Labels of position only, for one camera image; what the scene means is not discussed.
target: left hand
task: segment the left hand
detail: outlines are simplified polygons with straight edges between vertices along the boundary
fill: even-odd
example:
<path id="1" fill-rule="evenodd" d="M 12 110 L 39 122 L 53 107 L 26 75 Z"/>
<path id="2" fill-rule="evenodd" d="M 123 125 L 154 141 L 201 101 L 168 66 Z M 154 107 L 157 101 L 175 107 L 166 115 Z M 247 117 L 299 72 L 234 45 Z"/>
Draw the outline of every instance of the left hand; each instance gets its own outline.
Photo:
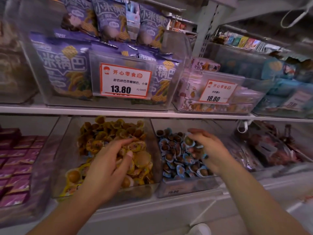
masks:
<path id="1" fill-rule="evenodd" d="M 97 206 L 109 201 L 120 189 L 125 178 L 133 152 L 129 151 L 116 169 L 116 156 L 123 145 L 133 141 L 132 138 L 112 141 L 102 148 L 92 162 L 84 183 L 74 194 L 97 203 Z"/>

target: hand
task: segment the hand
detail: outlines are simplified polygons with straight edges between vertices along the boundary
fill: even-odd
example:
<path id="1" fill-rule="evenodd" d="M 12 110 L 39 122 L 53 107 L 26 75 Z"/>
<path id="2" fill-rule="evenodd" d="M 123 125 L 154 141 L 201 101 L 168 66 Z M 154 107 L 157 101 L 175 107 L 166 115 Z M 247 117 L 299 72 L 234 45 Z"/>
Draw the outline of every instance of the hand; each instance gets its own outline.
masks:
<path id="1" fill-rule="evenodd" d="M 74 195 L 88 198 L 97 206 L 109 201 L 120 189 L 133 157 L 132 151 L 127 152 L 121 165 L 115 170 L 117 153 L 123 145 L 132 141 L 132 138 L 116 140 L 102 148 L 92 162 L 84 183 Z"/>
<path id="2" fill-rule="evenodd" d="M 236 160 L 229 154 L 229 151 L 224 144 L 213 134 L 210 134 L 202 129 L 188 129 L 191 134 L 188 135 L 192 140 L 197 141 L 203 145 L 207 158 L 202 159 L 202 162 L 215 174 L 221 175 L 224 166 L 227 163 L 236 162 Z M 190 150 L 193 157 L 197 157 L 195 148 Z"/>

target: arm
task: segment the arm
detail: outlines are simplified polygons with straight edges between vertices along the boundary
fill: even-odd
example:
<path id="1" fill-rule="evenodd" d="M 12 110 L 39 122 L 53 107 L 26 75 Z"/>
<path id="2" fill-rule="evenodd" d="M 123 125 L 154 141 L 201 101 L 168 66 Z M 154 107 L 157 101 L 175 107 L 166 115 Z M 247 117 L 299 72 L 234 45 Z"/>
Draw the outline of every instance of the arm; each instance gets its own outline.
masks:
<path id="1" fill-rule="evenodd" d="M 271 195 L 246 171 L 214 135 L 189 129 L 190 138 L 204 145 L 208 158 L 203 162 L 220 175 L 249 232 L 254 235 L 308 235 L 302 225 L 283 210 Z"/>
<path id="2" fill-rule="evenodd" d="M 27 235 L 74 235 L 88 221 L 98 207 L 109 201 L 119 190 L 129 169 L 133 153 L 130 151 L 115 170 L 116 154 L 132 139 L 110 142 L 97 154 L 79 190 L 58 207 Z"/>

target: fingernail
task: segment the fingernail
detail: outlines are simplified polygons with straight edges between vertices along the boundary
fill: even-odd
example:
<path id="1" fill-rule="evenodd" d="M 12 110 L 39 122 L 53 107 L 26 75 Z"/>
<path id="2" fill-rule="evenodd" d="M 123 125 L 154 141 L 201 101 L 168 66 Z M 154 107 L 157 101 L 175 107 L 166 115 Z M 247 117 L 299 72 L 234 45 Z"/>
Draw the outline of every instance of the fingernail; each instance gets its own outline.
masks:
<path id="1" fill-rule="evenodd" d="M 126 155 L 127 156 L 130 156 L 131 158 L 133 157 L 133 152 L 132 151 L 128 151 L 127 153 L 126 153 Z"/>

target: price label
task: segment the price label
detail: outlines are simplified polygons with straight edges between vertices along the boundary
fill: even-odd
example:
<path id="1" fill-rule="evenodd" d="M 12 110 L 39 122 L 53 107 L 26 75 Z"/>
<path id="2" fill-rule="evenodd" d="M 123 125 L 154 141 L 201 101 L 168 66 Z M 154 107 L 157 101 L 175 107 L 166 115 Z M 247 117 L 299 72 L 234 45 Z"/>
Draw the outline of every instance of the price label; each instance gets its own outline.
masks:
<path id="1" fill-rule="evenodd" d="M 200 102 L 227 104 L 238 84 L 208 80 Z"/>
<path id="2" fill-rule="evenodd" d="M 174 196 L 186 193 L 191 193 L 193 191 L 194 184 L 192 182 L 184 182 L 179 185 L 167 186 L 164 191 L 164 196 Z"/>
<path id="3" fill-rule="evenodd" d="M 296 91 L 282 106 L 282 109 L 302 111 L 303 106 L 312 98 L 311 94 L 303 91 Z"/>
<path id="4" fill-rule="evenodd" d="M 146 98 L 151 76 L 151 71 L 101 63 L 101 95 Z"/>

